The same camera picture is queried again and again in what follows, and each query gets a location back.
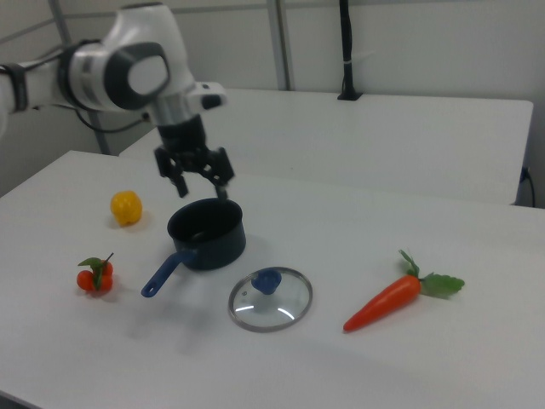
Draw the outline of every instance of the toy carrot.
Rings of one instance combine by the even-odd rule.
[[[456,294],[465,284],[462,279],[448,275],[431,273],[423,279],[418,278],[420,269],[412,257],[400,250],[401,256],[410,264],[407,275],[386,287],[379,295],[369,301],[343,326],[344,331],[355,331],[373,321],[379,320],[413,301],[418,294],[430,297],[447,298]]]

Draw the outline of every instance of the black cable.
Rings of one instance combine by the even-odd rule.
[[[41,60],[42,58],[45,58],[47,57],[48,55],[50,54],[53,54],[55,51],[59,51],[60,49],[64,49],[65,46],[62,45],[62,44],[57,44],[55,45],[54,47],[51,47],[50,49],[48,49],[46,52],[44,52],[43,54],[39,55],[36,60]]]
[[[531,207],[536,207],[536,192],[534,191],[534,181],[531,179],[531,175],[529,171],[528,171],[528,181],[530,182],[530,189],[531,189]]]
[[[79,118],[79,120],[82,122],[82,124],[84,124],[86,127],[96,132],[102,132],[103,134],[117,134],[118,132],[123,132],[124,130],[130,130],[131,128],[134,128],[136,125],[140,125],[144,122],[144,119],[139,119],[137,121],[131,122],[130,124],[122,126],[121,128],[116,128],[114,130],[102,130],[101,128],[97,128],[93,126],[92,124],[90,124],[89,122],[87,122],[77,109],[74,109],[74,111],[76,111],[76,115]]]
[[[41,60],[41,61],[35,62],[34,64],[32,64],[32,65],[30,65],[30,66],[26,66],[26,67],[25,67],[25,71],[30,71],[30,70],[33,70],[34,68],[38,68],[39,66],[42,66],[43,64],[47,64],[48,62],[51,62],[51,61],[53,61],[53,60],[56,60],[56,59],[59,58],[61,55],[62,55],[62,53],[55,54],[55,55],[50,56],[49,58],[46,58],[45,60]]]
[[[534,181],[531,178],[530,169],[527,167],[523,167],[522,171],[520,172],[520,183],[528,179],[528,182],[530,183],[530,189],[531,189],[531,207],[536,207],[536,192],[534,190]]]

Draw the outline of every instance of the blue knob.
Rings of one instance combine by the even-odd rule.
[[[252,286],[266,296],[270,296],[276,291],[280,281],[282,281],[282,274],[275,269],[269,268],[260,271],[257,277],[252,279]]]

